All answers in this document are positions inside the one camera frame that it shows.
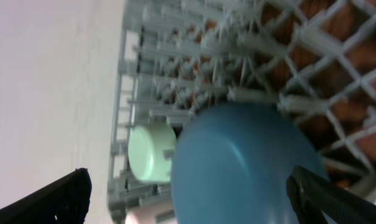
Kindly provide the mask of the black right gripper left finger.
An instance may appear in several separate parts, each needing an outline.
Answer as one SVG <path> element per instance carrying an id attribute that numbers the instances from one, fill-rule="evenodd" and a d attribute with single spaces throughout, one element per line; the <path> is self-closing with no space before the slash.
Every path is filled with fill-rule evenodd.
<path id="1" fill-rule="evenodd" d="M 68 175 L 0 209 L 0 223 L 84 224 L 92 191 L 86 168 Z"/>

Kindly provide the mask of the dark blue plate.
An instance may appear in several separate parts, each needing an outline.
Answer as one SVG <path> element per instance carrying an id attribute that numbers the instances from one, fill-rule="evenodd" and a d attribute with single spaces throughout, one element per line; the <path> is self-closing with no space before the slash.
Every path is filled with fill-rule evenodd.
<path id="1" fill-rule="evenodd" d="M 296 223 L 286 191 L 295 166 L 327 176 L 310 141 L 273 106 L 208 109 L 178 137 L 171 174 L 177 221 Z"/>

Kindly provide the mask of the mint green bowl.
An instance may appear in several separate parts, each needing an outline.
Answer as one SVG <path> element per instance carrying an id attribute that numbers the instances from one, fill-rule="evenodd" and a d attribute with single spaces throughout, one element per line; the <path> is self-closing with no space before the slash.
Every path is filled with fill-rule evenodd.
<path id="1" fill-rule="evenodd" d="M 176 144 L 173 128 L 165 123 L 135 126 L 130 132 L 127 150 L 135 178 L 145 183 L 169 182 Z"/>

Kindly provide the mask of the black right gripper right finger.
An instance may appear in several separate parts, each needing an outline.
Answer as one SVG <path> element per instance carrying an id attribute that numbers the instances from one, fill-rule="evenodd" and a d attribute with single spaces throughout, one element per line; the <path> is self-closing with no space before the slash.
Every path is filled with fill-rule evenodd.
<path id="1" fill-rule="evenodd" d="M 326 223 L 325 216 L 338 224 L 376 224 L 376 205 L 302 166 L 293 168 L 286 190 L 300 224 Z"/>

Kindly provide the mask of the pink plastic cup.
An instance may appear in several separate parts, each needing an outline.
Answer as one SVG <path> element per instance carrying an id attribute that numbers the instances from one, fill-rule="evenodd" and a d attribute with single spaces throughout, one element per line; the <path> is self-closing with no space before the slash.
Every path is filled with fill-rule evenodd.
<path id="1" fill-rule="evenodd" d="M 143 205 L 127 212 L 125 224 L 178 224 L 171 200 Z"/>

